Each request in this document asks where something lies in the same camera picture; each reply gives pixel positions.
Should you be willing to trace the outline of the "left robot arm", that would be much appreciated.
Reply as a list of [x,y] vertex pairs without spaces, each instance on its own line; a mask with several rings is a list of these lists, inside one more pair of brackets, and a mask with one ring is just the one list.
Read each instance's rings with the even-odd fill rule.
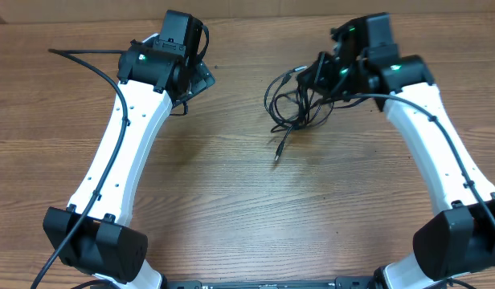
[[96,155],[67,206],[43,219],[53,259],[91,275],[90,288],[167,287],[147,261],[148,238],[130,226],[133,204],[164,121],[215,83],[203,61],[209,39],[201,20],[168,10],[158,33],[118,51],[115,103]]

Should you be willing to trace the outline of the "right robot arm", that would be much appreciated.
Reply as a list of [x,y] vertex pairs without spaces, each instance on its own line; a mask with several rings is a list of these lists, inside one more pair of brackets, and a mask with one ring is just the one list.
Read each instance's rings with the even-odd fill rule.
[[495,267],[495,186],[458,136],[423,59],[403,56],[387,13],[332,29],[335,48],[299,74],[326,103],[372,99],[398,129],[427,185],[433,218],[413,251],[376,270],[370,288],[433,288]]

